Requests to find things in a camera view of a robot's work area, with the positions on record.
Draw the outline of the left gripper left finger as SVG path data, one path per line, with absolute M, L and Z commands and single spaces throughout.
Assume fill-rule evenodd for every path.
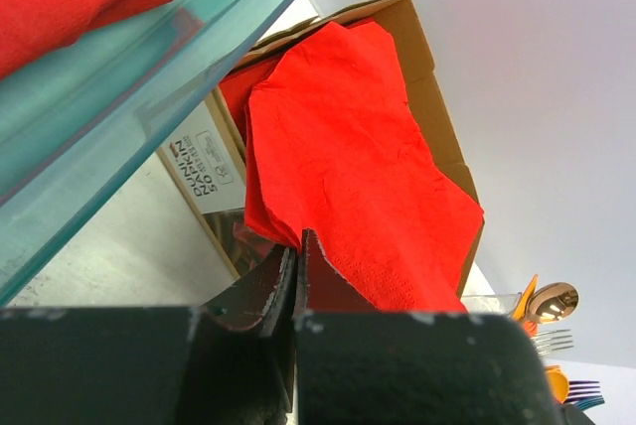
M 277 246 L 202 306 L 1 312 L 5 424 L 282 424 L 297 255 Z

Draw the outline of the red paper napkin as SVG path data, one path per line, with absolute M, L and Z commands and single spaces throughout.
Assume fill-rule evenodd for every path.
M 247 107 L 246 224 L 335 269 L 383 311 L 460 313 L 481 207 L 435 165 L 392 35 L 328 23 L 289 49 Z

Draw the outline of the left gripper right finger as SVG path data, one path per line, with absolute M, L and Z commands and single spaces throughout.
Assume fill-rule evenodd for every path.
M 499 315 L 375 309 L 302 238 L 293 323 L 302 424 L 558 424 L 525 332 Z

